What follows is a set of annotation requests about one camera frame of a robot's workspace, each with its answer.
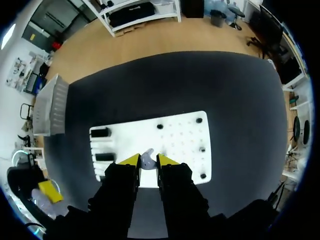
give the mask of white shelf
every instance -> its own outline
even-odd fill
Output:
[[[181,22],[181,9],[180,9],[180,1],[179,0],[173,0],[173,4],[174,4],[174,8],[175,8],[175,12],[174,13],[169,13],[169,14],[154,14],[152,16],[148,16],[148,17],[144,17],[141,19],[137,19],[135,21],[132,22],[128,22],[126,24],[117,26],[117,27],[111,27],[110,23],[109,23],[109,19],[107,18],[106,13],[109,13],[113,10],[117,10],[121,7],[125,7],[127,5],[136,3],[136,2],[140,2],[141,0],[127,0],[125,2],[121,2],[119,4],[116,4],[112,7],[108,7],[104,10],[101,10],[100,12],[97,11],[96,7],[93,6],[93,4],[90,2],[90,0],[82,0],[87,6],[88,8],[96,15],[96,17],[101,21],[101,23],[103,24],[103,26],[108,30],[108,32],[115,37],[116,31],[119,31],[121,29],[124,29],[126,27],[135,25],[135,24],[140,24],[140,23],[144,23],[147,21],[151,21],[151,20],[156,20],[156,19],[165,19],[165,18],[177,18],[178,23]]]
[[[111,12],[113,10],[116,10],[116,9],[124,7],[124,6],[128,5],[128,4],[133,4],[133,3],[139,2],[139,1],[141,1],[141,0],[128,0],[128,1],[124,1],[124,2],[121,2],[121,3],[116,4],[116,5],[113,5],[111,7],[107,7],[106,9],[103,9],[100,12],[100,15],[103,16],[104,14],[109,13],[109,12]]]
[[[177,17],[177,16],[178,15],[175,12],[174,13],[168,13],[168,14],[158,14],[158,13],[156,13],[156,14],[154,14],[152,16],[147,16],[147,17],[144,17],[144,18],[137,19],[135,21],[128,22],[128,23],[120,25],[120,26],[116,26],[116,27],[112,28],[112,32],[116,32],[116,31],[119,31],[121,29],[127,28],[129,26],[140,24],[140,23],[144,23],[144,22],[151,21],[151,20],[174,18],[174,17]]]

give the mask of gray trash bin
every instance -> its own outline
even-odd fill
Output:
[[[211,10],[210,15],[211,15],[211,24],[219,28],[222,28],[227,16],[223,12],[218,10]]]

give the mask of wooden floor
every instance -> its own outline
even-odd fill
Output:
[[[47,78],[59,74],[73,83],[100,70],[135,59],[178,51],[226,51],[259,56],[247,46],[255,36],[244,22],[242,31],[212,26],[209,18],[175,18],[148,22],[145,27],[112,37],[99,20],[76,32],[54,54]]]

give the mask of stool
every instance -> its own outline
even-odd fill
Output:
[[[240,9],[237,8],[236,6],[229,6],[228,9],[229,9],[232,13],[235,14],[234,20],[233,20],[233,22],[232,22],[229,26],[232,27],[232,28],[234,28],[234,29],[237,29],[237,30],[241,31],[241,30],[242,30],[242,27],[240,27],[240,26],[236,23],[236,21],[237,21],[237,17],[238,17],[238,16],[240,16],[241,18],[244,18],[244,17],[245,17],[245,14],[244,14],[242,11],[240,11]]]

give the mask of white pegboard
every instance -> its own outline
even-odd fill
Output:
[[[108,137],[91,137],[92,130],[108,128]],[[97,161],[96,154],[114,153],[115,162],[148,149],[154,149],[151,158],[164,154],[168,158],[186,163],[192,170],[194,184],[211,180],[211,144],[207,114],[204,111],[190,112],[173,116],[132,121],[90,128],[90,145],[96,179],[105,175],[110,162]],[[141,170],[141,188],[157,188],[156,170]]]

